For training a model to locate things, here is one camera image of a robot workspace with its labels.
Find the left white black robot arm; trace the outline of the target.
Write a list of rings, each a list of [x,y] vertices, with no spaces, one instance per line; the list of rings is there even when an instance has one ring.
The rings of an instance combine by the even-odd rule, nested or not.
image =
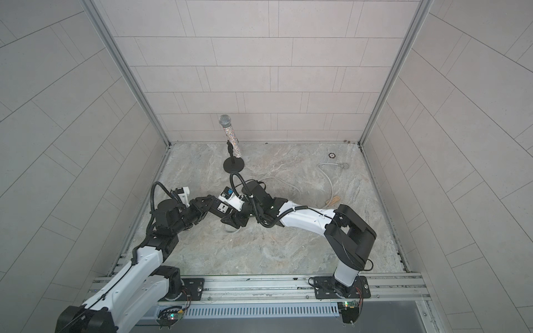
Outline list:
[[[209,195],[184,204],[185,190],[167,190],[168,199],[151,205],[146,236],[133,249],[131,261],[81,306],[69,306],[58,317],[56,332],[130,332],[163,298],[184,301],[172,312],[185,312],[195,289],[183,282],[179,268],[165,260],[178,244],[178,235],[202,221],[218,205]]]

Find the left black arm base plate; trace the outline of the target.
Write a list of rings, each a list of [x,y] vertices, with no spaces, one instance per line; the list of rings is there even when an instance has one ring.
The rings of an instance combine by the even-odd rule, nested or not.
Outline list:
[[[169,291],[165,295],[166,301],[199,301],[201,300],[204,278],[181,278],[180,281],[174,279],[170,281]]]

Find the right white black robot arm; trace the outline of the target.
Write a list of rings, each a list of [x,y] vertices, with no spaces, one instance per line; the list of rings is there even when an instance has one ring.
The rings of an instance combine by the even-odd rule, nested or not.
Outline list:
[[[377,234],[348,205],[319,210],[286,198],[273,198],[259,181],[246,182],[239,173],[230,174],[230,187],[225,187],[219,200],[217,208],[226,214],[222,222],[235,229],[245,227],[253,217],[265,228],[300,228],[325,237],[339,262],[328,287],[317,278],[313,286],[340,298],[352,298],[356,292],[362,295],[357,280],[359,273],[367,270]]]

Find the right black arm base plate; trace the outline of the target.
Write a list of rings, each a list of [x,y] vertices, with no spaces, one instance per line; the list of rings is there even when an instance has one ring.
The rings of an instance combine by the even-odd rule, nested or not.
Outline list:
[[[367,299],[371,297],[367,278],[358,276],[350,287],[338,282],[333,276],[316,276],[308,279],[315,290],[315,297],[323,299]]]

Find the black power strip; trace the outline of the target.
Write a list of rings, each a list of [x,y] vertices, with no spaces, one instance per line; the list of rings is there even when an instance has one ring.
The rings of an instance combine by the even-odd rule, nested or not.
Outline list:
[[[236,209],[229,204],[219,200],[215,196],[209,195],[208,201],[210,202],[209,212],[218,216],[220,219],[224,219],[227,216],[231,216],[236,212]]]

